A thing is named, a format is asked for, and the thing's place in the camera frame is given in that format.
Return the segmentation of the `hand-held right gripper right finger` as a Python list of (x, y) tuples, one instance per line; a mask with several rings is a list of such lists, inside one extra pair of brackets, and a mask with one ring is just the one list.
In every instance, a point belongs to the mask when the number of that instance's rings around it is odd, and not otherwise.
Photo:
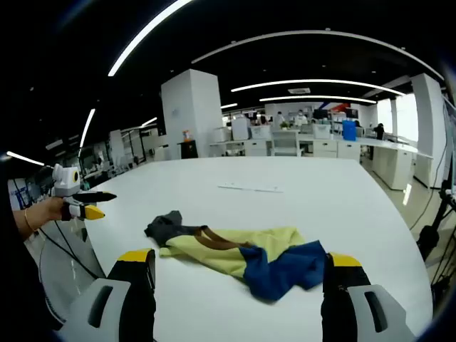
[(344, 254), (326, 255), (321, 318), (323, 341), (415, 340), (405, 309)]

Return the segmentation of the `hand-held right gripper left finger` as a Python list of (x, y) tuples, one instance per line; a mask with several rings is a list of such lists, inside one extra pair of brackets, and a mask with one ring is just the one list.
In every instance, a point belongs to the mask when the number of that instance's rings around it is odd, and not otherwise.
[(56, 335), (59, 341), (153, 341), (155, 311), (155, 250), (130, 251), (73, 301)]

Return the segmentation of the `person's left hand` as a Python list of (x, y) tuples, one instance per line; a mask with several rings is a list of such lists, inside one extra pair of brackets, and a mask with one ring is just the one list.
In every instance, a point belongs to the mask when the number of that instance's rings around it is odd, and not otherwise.
[(28, 210), (30, 225), (38, 229), (47, 222), (61, 220), (63, 217), (64, 200), (60, 197), (49, 197), (39, 203), (34, 204)]

